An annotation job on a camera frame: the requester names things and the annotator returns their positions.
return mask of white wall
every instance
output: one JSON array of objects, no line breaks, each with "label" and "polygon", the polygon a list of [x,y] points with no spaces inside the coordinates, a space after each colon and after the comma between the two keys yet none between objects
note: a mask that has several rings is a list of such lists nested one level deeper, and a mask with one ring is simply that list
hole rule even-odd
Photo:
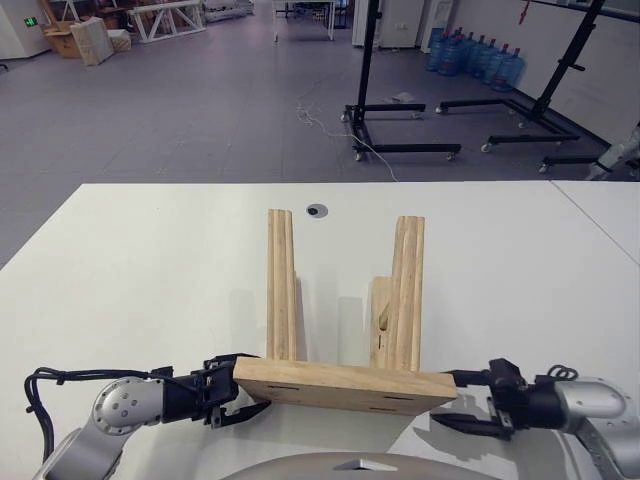
[{"label": "white wall", "polygon": [[[551,78],[584,12],[518,0],[459,0],[450,26],[520,47],[527,68],[518,89],[537,98]],[[608,142],[626,139],[640,120],[640,25],[599,16],[578,64],[556,90],[551,108]]]},{"label": "white wall", "polygon": [[38,0],[0,0],[0,58],[23,58],[49,49],[40,27],[27,27],[24,19],[46,23]]}]

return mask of wooden plank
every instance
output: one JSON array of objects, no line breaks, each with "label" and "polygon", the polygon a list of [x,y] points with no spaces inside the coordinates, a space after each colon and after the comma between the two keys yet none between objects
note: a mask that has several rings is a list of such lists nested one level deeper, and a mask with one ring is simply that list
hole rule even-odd
[{"label": "wooden plank", "polygon": [[422,325],[424,218],[396,225],[387,335],[387,368],[418,371]]},{"label": "wooden plank", "polygon": [[398,415],[421,415],[456,398],[444,373],[241,357],[233,378],[255,399]]},{"label": "wooden plank", "polygon": [[387,368],[391,277],[374,277],[371,286],[371,356],[369,365]]},{"label": "wooden plank", "polygon": [[290,211],[269,210],[267,280],[267,357],[297,355],[296,276]]},{"label": "wooden plank", "polygon": [[56,18],[56,14],[51,8],[49,0],[40,0],[40,6],[42,7],[42,10],[44,10],[44,13],[47,15],[47,17],[49,17],[49,22],[51,22],[52,25],[56,25],[58,23],[58,19]]}]

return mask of wooden structure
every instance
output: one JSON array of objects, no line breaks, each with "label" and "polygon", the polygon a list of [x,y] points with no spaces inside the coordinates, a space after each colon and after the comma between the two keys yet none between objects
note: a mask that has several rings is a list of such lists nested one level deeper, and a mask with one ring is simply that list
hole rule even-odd
[{"label": "wooden structure", "polygon": [[269,211],[267,359],[239,358],[235,381],[276,403],[420,415],[456,398],[453,377],[421,373],[424,218],[400,217],[391,277],[372,289],[371,367],[296,361],[291,212]]},{"label": "wooden structure", "polygon": [[[164,40],[166,38],[181,37],[183,35],[203,32],[206,30],[206,27],[202,23],[202,16],[200,15],[202,9],[201,6],[202,0],[183,0],[180,2],[159,3],[155,5],[135,7],[129,10],[129,15],[131,15],[136,22],[142,43],[150,43],[158,40]],[[151,25],[150,31],[147,33],[142,16],[149,13],[155,14],[156,17]],[[173,17],[174,13],[178,18],[185,22],[185,30],[178,31]],[[158,34],[158,27],[160,27],[160,23],[165,19],[168,21],[169,33],[162,36],[156,36]]]},{"label": "wooden structure", "polygon": [[372,365],[420,370],[424,218],[400,217],[391,278],[376,277],[371,294]]},{"label": "wooden structure", "polygon": [[293,222],[288,210],[269,210],[267,358],[297,358]]}]

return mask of black metal stand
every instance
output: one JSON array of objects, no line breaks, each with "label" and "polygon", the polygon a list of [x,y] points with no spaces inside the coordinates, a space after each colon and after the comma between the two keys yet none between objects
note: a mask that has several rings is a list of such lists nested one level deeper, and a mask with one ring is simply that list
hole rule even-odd
[{"label": "black metal stand", "polygon": [[362,73],[360,75],[360,87],[358,90],[357,105],[346,105],[342,121],[349,122],[353,134],[356,161],[363,158],[363,153],[370,152],[368,146],[378,153],[407,153],[407,152],[448,152],[447,160],[453,160],[462,146],[459,143],[412,143],[412,144],[375,144],[371,140],[365,114],[367,112],[414,112],[414,118],[418,118],[424,112],[426,105],[423,103],[407,103],[400,105],[367,105],[367,88],[369,86],[369,73],[371,70],[371,56],[373,54],[373,37],[376,30],[376,20],[380,17],[378,6],[380,0],[371,0],[367,11],[367,29],[364,40],[364,57],[362,59]]},{"label": "black metal stand", "polygon": [[558,67],[554,72],[551,80],[547,84],[544,92],[538,98],[531,109],[517,100],[513,100],[511,98],[492,98],[487,100],[463,100],[463,101],[452,101],[452,102],[442,102],[438,108],[436,108],[436,113],[447,113],[450,108],[455,107],[472,107],[479,105],[505,105],[511,110],[522,115],[525,120],[520,122],[518,125],[519,128],[525,128],[527,121],[534,122],[540,125],[542,128],[549,132],[548,135],[492,135],[482,146],[483,152],[488,152],[493,145],[499,145],[501,143],[539,143],[539,142],[564,142],[568,140],[578,140],[580,138],[579,135],[570,132],[566,128],[558,125],[557,123],[545,118],[545,113],[549,108],[549,104],[551,103],[551,97],[554,92],[560,85],[562,78],[569,68],[574,68],[578,71],[583,72],[585,68],[581,65],[577,65],[576,61],[580,56],[580,52],[587,43],[589,36],[594,28],[596,28],[596,24],[594,23],[596,17],[602,10],[602,5],[604,5],[605,0],[593,0],[589,7],[589,10],[585,14],[582,19],[582,23],[578,27],[567,51],[564,53],[563,57],[558,60]]}]

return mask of metal frame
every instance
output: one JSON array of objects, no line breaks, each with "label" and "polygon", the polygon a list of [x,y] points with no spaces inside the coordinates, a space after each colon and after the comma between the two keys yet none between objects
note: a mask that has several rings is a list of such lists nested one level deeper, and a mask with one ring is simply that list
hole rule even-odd
[{"label": "metal frame", "polygon": [[551,103],[551,97],[555,93],[558,85],[562,81],[565,73],[569,68],[573,68],[580,72],[583,72],[585,68],[576,64],[582,49],[587,43],[589,36],[596,24],[594,23],[596,17],[602,10],[605,0],[593,0],[589,7],[589,10],[582,19],[582,23],[578,27],[569,47],[564,53],[563,57],[558,60],[558,67],[554,72],[551,80],[547,84],[542,95],[536,100],[533,107],[529,108],[526,105],[520,103],[517,100],[511,98],[491,98],[483,100],[462,100],[462,101],[447,101],[440,103],[440,106],[436,108],[436,113],[447,113],[450,108],[456,107],[474,107],[481,105],[505,105],[514,112],[519,113],[524,117],[524,120],[518,124],[519,128],[526,128],[527,122],[534,122],[547,130],[547,135],[491,135],[482,146],[482,151],[487,153],[493,145],[499,145],[501,143],[543,143],[543,142],[557,142],[578,140],[579,135],[569,131],[565,127],[562,127],[558,123],[549,120],[545,117],[545,113]]},{"label": "metal frame", "polygon": [[[284,13],[285,18],[289,15],[289,3],[328,3],[329,4],[329,25],[327,27],[327,33],[329,35],[329,40],[333,40],[333,31],[335,26],[335,16],[336,16],[336,0],[296,0],[295,2],[288,2],[286,0],[271,0],[272,11],[273,11],[273,41],[278,41],[278,13]],[[284,10],[282,7],[278,10],[278,5],[284,5]]]},{"label": "metal frame", "polygon": [[425,111],[424,103],[407,103],[399,105],[367,105],[367,89],[369,86],[369,74],[371,70],[371,56],[373,54],[373,38],[376,31],[376,21],[381,17],[378,12],[380,0],[370,0],[367,11],[367,28],[364,40],[364,55],[362,59],[362,73],[358,89],[358,103],[345,105],[342,121],[348,122],[353,134],[355,160],[360,161],[363,154],[370,152],[370,146],[378,153],[409,153],[409,152],[447,152],[447,160],[453,160],[456,153],[462,149],[459,143],[405,143],[405,144],[376,144],[371,140],[371,135],[365,122],[367,112],[413,112],[414,118],[419,118]]},{"label": "metal frame", "polygon": [[[142,43],[150,43],[157,42],[158,40],[164,40],[166,38],[174,38],[181,37],[183,35],[190,35],[192,33],[203,32],[206,28],[202,24],[202,17],[200,16],[200,5],[202,0],[185,0],[182,2],[173,2],[173,3],[160,3],[157,5],[146,5],[143,7],[135,7],[132,10],[129,10],[129,15],[131,15],[138,27],[138,32],[140,33],[141,42]],[[189,15],[185,15],[181,8],[189,8],[191,10],[191,17]],[[186,30],[182,32],[178,32],[176,29],[175,22],[173,21],[173,15],[171,14],[171,10],[175,11],[188,26],[190,26],[191,30]],[[156,12],[156,18],[151,26],[151,31],[147,34],[144,29],[144,24],[142,23],[142,19],[140,18],[141,13],[145,12]],[[158,33],[158,27],[160,26],[160,22],[165,19],[169,22],[169,28],[171,33],[163,35],[162,37],[156,37]]]}]

